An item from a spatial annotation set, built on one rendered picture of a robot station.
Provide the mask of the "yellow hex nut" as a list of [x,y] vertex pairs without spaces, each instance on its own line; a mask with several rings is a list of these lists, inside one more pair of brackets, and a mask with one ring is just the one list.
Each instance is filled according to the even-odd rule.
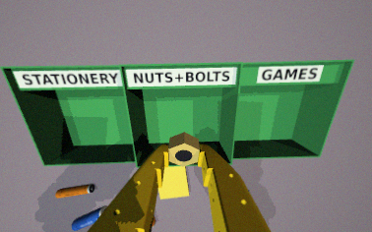
[[182,167],[198,162],[199,139],[181,133],[169,138],[169,161]]

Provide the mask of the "blue battery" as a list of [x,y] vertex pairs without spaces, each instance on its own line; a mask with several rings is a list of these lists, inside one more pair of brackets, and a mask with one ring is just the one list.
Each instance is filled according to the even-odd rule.
[[77,231],[91,224],[94,224],[106,208],[107,206],[104,206],[90,213],[87,213],[81,217],[76,218],[72,223],[72,230]]

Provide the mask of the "yellow block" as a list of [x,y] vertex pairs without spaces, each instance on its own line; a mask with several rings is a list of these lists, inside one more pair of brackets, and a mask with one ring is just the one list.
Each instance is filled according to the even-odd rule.
[[161,199],[189,196],[186,166],[164,167],[162,187],[158,192]]

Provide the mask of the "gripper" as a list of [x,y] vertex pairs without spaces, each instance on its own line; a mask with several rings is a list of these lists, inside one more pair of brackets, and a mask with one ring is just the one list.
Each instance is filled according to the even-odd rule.
[[[88,232],[152,232],[169,144],[145,160]],[[198,166],[208,187],[215,232],[271,232],[241,176],[210,146],[199,144]]]

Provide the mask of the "green rack of bins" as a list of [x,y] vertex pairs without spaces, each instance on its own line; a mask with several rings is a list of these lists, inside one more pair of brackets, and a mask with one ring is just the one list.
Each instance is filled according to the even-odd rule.
[[184,132],[229,165],[320,157],[354,60],[0,68],[43,166],[140,168]]

